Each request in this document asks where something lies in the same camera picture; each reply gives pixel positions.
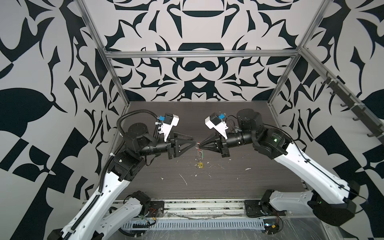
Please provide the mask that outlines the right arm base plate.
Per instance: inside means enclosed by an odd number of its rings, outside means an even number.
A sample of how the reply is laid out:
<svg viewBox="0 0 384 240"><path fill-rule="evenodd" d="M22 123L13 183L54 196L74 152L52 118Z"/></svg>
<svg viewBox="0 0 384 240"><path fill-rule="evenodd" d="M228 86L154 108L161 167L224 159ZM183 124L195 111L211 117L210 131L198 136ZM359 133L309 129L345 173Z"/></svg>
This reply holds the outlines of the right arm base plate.
<svg viewBox="0 0 384 240"><path fill-rule="evenodd" d="M245 211L249 218L285 216L285 211L277 211L272 205L262 200L245 200Z"/></svg>

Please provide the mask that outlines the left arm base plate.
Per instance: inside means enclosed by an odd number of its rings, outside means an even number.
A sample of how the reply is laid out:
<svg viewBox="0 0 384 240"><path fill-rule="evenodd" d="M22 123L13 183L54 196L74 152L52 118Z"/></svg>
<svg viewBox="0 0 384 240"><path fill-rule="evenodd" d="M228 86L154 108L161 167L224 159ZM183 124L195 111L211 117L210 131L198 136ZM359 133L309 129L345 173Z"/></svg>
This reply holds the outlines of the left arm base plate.
<svg viewBox="0 0 384 240"><path fill-rule="evenodd" d="M156 218L160 217L165 210L164 201L151 201L148 206L146 206L144 211L144 216L147 218Z"/></svg>

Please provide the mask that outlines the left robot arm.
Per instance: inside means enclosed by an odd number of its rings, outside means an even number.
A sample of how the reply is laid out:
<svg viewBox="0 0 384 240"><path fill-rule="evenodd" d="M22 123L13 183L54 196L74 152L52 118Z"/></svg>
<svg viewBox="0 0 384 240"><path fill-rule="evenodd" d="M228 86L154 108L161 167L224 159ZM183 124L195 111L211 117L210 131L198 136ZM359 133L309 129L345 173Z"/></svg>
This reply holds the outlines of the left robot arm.
<svg viewBox="0 0 384 240"><path fill-rule="evenodd" d="M191 136L171 131L155 138L148 134L147 126L136 123L123 135L122 152L114 153L107 161L99 186L79 213L62 229L53 230L49 240L107 240L123 224L137 216L145 216L151 199L141 191L134 192L126 203L112 213L110 207L120 193L132 182L137 173L147 165L147 156L168 154L177 158L193 148Z"/></svg>

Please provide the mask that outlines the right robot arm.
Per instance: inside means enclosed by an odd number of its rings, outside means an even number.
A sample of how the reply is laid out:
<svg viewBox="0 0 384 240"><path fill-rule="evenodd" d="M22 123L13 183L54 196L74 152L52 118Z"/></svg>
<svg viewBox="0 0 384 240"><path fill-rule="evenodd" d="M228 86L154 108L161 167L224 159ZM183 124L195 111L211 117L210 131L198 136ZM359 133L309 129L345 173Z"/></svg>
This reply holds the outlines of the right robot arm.
<svg viewBox="0 0 384 240"><path fill-rule="evenodd" d="M200 143L200 149L230 156L230 148L251 144L256 152L285 166L309 184L306 192L267 190L257 204L245 202L249 218L276 216L291 211L295 214L314 214L326 224L339 227L355 217L360 185L332 174L306 155L283 130L265 126L260 113L252 109L238 111L238 129L227 132L225 115L213 113L205 125L215 133Z"/></svg>

